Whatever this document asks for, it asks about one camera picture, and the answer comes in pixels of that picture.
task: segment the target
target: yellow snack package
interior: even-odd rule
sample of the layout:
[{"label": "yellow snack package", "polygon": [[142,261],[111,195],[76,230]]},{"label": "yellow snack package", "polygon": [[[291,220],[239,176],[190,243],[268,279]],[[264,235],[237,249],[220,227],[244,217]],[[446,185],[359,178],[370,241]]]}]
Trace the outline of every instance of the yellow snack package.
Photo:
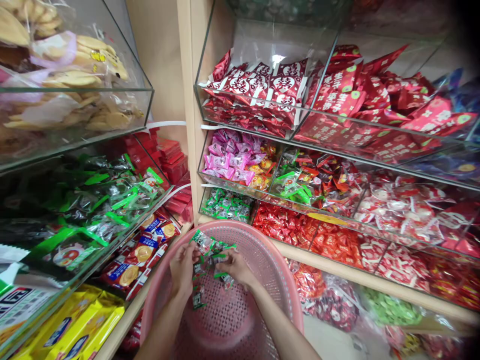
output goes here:
[{"label": "yellow snack package", "polygon": [[66,334],[53,346],[45,359],[77,359],[82,349],[96,337],[110,315],[122,304],[123,301],[118,297],[103,291],[98,299],[90,304]]},{"label": "yellow snack package", "polygon": [[105,340],[109,337],[112,330],[117,326],[120,318],[124,315],[125,308],[117,307],[103,323],[100,330],[93,335],[87,345],[78,354],[78,360],[92,360],[99,352]]},{"label": "yellow snack package", "polygon": [[[66,297],[67,297],[67,293],[70,291],[70,289],[68,288],[64,293],[60,294],[60,296],[58,297],[58,299],[56,301],[63,301]],[[54,306],[55,303],[52,303],[50,304],[49,307],[47,307],[37,318],[36,321],[32,322],[31,325],[29,327],[26,328],[25,332],[28,332],[31,330],[31,328],[33,326],[36,326],[37,325],[37,321],[39,321],[46,313],[48,313],[52,307]],[[16,350],[16,352],[11,356],[9,357],[8,359],[9,360],[32,360],[32,356],[30,355],[30,352],[32,351],[32,349],[35,347],[35,344],[37,343],[36,339],[38,339],[38,336],[40,334],[40,332],[46,328],[46,326],[48,326],[48,324],[50,323],[52,317],[55,315],[56,313],[54,313],[52,316],[50,316],[46,321],[44,321],[42,323],[42,325],[40,326],[40,328],[38,328],[27,340],[25,340],[23,342],[23,344]],[[5,353],[9,350],[10,348],[6,348],[4,351],[2,351],[0,353],[0,358],[3,358],[3,356],[5,355]]]},{"label": "yellow snack package", "polygon": [[100,296],[102,290],[82,285],[75,291],[15,354],[15,360],[44,359],[55,344],[67,333],[85,309]]}]

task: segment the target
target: floor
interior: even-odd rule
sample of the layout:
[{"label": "floor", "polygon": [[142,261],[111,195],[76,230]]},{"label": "floor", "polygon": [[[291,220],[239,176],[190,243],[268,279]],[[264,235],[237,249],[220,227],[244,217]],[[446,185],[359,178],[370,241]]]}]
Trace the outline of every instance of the floor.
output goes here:
[{"label": "floor", "polygon": [[[304,315],[305,337],[322,360],[390,360],[389,349],[381,341],[365,334],[351,335],[313,316]],[[408,360],[428,360],[424,354]]]}]

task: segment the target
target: pink plastic basket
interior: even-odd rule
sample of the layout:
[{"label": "pink plastic basket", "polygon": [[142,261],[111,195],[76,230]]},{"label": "pink plastic basket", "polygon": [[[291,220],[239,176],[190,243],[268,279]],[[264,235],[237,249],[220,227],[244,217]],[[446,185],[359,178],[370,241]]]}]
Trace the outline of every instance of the pink plastic basket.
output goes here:
[{"label": "pink plastic basket", "polygon": [[[164,306],[172,278],[169,263],[177,249],[200,229],[218,241],[237,244],[273,300],[303,333],[304,323],[297,286],[284,258],[257,229],[238,221],[217,220],[189,231],[165,254],[151,281],[143,308],[140,342]],[[190,299],[183,312],[174,345],[175,359],[278,359],[278,353],[250,293],[234,285],[225,290],[213,270],[200,278],[205,286],[202,302],[207,306],[193,311]]]}]

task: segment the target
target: human hand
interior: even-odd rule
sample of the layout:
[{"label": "human hand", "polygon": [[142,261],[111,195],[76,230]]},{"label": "human hand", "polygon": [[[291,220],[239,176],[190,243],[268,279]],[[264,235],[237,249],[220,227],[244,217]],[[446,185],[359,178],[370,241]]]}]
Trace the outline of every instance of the human hand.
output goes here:
[{"label": "human hand", "polygon": [[244,257],[233,249],[222,251],[221,254],[227,255],[227,258],[224,262],[216,264],[216,269],[222,273],[228,273],[237,283],[251,291],[258,280]]},{"label": "human hand", "polygon": [[170,261],[173,286],[171,295],[187,299],[193,291],[192,276],[194,264],[200,259],[200,251],[195,241],[183,244]]}]

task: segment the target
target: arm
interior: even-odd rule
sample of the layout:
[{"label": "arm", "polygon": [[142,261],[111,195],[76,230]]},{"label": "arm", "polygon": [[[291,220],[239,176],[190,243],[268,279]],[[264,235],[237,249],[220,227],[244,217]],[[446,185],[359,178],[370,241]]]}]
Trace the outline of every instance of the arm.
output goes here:
[{"label": "arm", "polygon": [[172,289],[167,303],[153,325],[134,360],[167,360],[171,357],[180,320],[192,294],[193,264],[199,260],[195,242],[182,245],[170,262]]},{"label": "arm", "polygon": [[233,250],[227,250],[225,253],[228,254],[228,259],[216,265],[218,270],[229,273],[235,281],[251,292],[280,358],[282,360],[322,360],[257,280],[242,255]]}]

